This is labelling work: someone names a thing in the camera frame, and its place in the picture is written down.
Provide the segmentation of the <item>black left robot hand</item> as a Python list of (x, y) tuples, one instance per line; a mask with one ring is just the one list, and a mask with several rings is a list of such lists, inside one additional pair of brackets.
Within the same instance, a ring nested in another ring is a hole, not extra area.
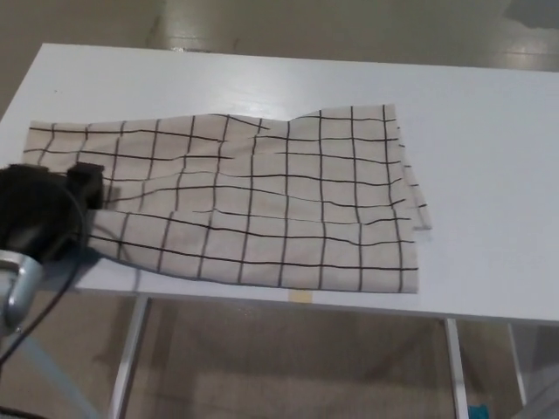
[(102, 165), (78, 162), (64, 174), (37, 165), (1, 170), (1, 249), (40, 264), (87, 244), (89, 215), (103, 204)]

